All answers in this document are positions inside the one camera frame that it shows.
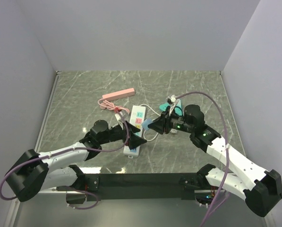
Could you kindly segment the blue charger plug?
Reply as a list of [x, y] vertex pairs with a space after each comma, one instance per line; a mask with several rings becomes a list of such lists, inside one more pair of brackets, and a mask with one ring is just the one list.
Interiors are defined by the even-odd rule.
[[144, 121], [142, 122], [142, 124], [141, 124], [141, 125], [142, 125], [142, 128], [143, 128], [144, 130], [148, 131], [148, 130], [149, 130], [148, 125], [150, 125], [152, 122], [153, 122], [152, 119], [147, 118], [146, 120], [144, 120]]

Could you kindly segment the white multicolour power strip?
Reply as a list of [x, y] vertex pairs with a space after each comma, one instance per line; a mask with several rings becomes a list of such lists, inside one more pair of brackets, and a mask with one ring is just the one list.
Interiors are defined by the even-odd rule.
[[[142, 133], [143, 133], [143, 127], [141, 124], [145, 120], [145, 113], [146, 113], [145, 106], [134, 105], [132, 107], [130, 120], [129, 120], [130, 124], [140, 129], [140, 132], [136, 132], [135, 135], [141, 138], [142, 138]], [[140, 152], [140, 146], [135, 149], [129, 149], [128, 146], [125, 146], [123, 150], [123, 154], [127, 156], [128, 158], [139, 157], [139, 152]]]

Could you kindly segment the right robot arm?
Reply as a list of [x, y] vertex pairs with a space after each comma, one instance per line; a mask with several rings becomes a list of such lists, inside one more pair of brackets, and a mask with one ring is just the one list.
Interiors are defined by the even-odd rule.
[[276, 170], [268, 171], [246, 158], [234, 147], [225, 143], [225, 138], [208, 126], [198, 105], [187, 105], [184, 114], [178, 116], [170, 108], [148, 124], [159, 134], [171, 129], [190, 134], [192, 143], [205, 153], [229, 166], [230, 174], [212, 165], [199, 172], [197, 184], [203, 189], [220, 187], [245, 201], [248, 208], [260, 217], [265, 217], [282, 199], [282, 178]]

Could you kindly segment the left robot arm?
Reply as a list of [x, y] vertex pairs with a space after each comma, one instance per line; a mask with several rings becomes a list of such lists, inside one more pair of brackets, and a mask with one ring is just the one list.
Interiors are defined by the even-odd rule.
[[73, 163], [96, 157], [104, 151], [103, 144], [118, 140], [135, 149], [147, 142], [137, 135], [139, 132], [139, 128], [127, 121], [109, 127], [105, 120], [98, 120], [81, 140], [71, 146], [43, 153], [33, 149], [26, 151], [5, 174], [3, 181], [20, 202], [52, 187], [69, 186], [79, 190], [83, 187], [84, 175]]

